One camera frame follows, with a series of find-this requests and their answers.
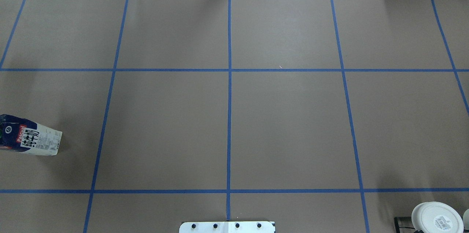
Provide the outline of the white mug lower rack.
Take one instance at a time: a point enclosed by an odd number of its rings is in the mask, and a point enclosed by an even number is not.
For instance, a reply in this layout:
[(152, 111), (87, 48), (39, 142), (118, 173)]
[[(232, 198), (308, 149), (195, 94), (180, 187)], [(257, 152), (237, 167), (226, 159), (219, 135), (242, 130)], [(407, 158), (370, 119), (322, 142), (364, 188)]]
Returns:
[(469, 209), (467, 209), (462, 216), (464, 232), (469, 232)]

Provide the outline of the blue white milk carton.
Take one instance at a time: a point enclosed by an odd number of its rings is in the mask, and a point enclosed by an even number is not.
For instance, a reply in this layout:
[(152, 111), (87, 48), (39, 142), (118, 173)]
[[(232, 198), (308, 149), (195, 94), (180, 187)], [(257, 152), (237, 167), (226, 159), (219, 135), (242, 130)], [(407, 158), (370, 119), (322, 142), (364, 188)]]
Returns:
[(55, 156), (63, 133), (26, 118), (0, 116), (0, 149), (35, 156)]

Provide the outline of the white mug rack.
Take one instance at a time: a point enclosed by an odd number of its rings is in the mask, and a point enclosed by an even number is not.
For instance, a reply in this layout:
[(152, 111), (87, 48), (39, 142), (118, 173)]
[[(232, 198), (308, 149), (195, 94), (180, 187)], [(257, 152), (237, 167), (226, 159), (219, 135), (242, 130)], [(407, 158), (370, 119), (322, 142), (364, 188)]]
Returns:
[(464, 232), (469, 232), (469, 209), (467, 209), (462, 216)]
[(464, 222), (459, 213), (447, 204), (431, 201), (417, 205), (411, 214), (412, 224), (424, 233), (463, 233)]

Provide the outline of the white mug upper rack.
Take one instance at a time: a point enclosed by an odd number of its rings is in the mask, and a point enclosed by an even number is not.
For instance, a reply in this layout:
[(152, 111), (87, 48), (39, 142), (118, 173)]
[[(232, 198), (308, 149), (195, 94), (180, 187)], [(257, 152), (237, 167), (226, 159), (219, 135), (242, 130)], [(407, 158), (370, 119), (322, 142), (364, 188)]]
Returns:
[(459, 213), (447, 204), (431, 201), (417, 205), (411, 214), (412, 224), (424, 233), (463, 233), (464, 222)]

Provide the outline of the brown paper table cover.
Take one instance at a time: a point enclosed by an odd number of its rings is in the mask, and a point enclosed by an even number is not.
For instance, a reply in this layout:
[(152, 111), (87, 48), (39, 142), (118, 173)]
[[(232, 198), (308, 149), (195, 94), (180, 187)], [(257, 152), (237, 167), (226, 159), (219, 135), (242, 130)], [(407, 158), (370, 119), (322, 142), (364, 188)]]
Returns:
[(2, 233), (392, 233), (468, 208), (468, 0), (1, 0)]

